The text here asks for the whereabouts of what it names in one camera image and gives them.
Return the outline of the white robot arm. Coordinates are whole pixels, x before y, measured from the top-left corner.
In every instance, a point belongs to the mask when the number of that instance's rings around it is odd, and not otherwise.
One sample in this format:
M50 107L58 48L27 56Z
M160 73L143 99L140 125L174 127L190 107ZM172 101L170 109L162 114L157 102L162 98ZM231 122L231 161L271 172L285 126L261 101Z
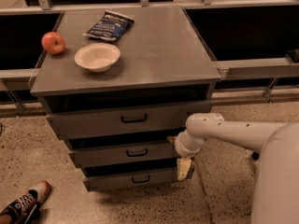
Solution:
M299 123L227 121L219 113L189 116L169 141L178 154L178 179L210 138L260 154L251 224L299 224Z

